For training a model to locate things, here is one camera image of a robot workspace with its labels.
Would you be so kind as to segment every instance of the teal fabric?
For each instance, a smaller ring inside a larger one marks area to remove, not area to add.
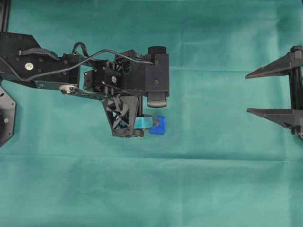
[[[287,77],[245,75],[303,44],[300,0],[12,0],[9,31],[61,56],[167,46],[164,136],[111,136],[101,103],[4,81],[3,227],[298,227],[303,142],[246,108],[289,108]],[[102,58],[112,58],[105,54]]]

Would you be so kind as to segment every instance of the metal bracket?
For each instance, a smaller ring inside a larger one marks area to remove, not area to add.
[[[0,147],[14,134],[15,101],[0,87]]]

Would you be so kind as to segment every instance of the blue block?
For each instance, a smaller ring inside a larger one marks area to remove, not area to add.
[[[164,135],[166,128],[166,118],[165,117],[156,117],[159,120],[159,124],[155,125],[150,129],[150,134]]]

